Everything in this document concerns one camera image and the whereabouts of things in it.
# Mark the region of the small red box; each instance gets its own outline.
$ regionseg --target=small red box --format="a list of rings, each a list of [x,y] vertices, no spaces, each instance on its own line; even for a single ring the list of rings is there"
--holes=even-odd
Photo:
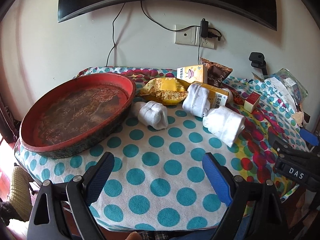
[[[252,111],[256,108],[259,101],[260,101],[260,95],[256,92],[252,92],[248,96],[248,98],[244,101],[243,108],[247,110],[249,113],[252,113]]]

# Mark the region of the power adapter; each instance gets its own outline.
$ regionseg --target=power adapter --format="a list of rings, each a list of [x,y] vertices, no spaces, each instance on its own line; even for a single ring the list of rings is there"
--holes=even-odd
[[[209,29],[214,29],[214,28],[209,28],[209,22],[205,20],[205,18],[202,19],[200,23],[200,37],[201,38],[218,38],[218,41],[221,41],[221,34],[220,36],[209,32]]]

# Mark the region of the red tray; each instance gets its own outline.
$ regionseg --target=red tray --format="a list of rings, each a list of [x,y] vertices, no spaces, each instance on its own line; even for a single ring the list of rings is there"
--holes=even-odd
[[[134,82],[114,73],[72,79],[41,97],[24,117],[25,149],[49,158],[76,155],[102,141],[128,115]]]

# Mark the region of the white wall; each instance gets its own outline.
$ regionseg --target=white wall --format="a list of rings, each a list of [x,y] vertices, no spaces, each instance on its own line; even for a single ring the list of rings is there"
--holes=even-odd
[[[251,78],[248,60],[262,52],[269,73],[285,67],[309,92],[304,102],[311,129],[320,112],[320,31],[301,0],[276,0],[278,31],[208,5],[146,1],[150,15],[174,28],[206,18],[225,41],[201,55]],[[1,23],[0,92],[15,118],[22,119],[42,95],[91,66],[105,66],[112,47],[112,21],[122,5],[57,22],[58,0],[16,0]],[[197,63],[197,47],[174,44],[174,33],[148,20],[139,2],[127,3],[116,21],[116,56],[109,65],[177,68]]]

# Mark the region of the metal screw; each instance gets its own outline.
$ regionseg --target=metal screw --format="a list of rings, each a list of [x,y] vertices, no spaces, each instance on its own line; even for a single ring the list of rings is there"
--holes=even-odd
[[[266,180],[266,184],[267,184],[268,186],[272,186],[272,185],[273,185],[273,181],[272,181],[271,179],[267,179],[267,180]]]
[[[74,176],[73,177],[73,181],[74,182],[78,182],[78,181],[81,181],[82,177],[80,175],[77,175],[77,176]]]
[[[235,181],[236,182],[242,182],[243,181],[243,178],[241,176],[235,176]]]
[[[43,185],[43,186],[49,186],[50,183],[51,183],[50,180],[46,179],[46,180],[42,183],[42,185]]]

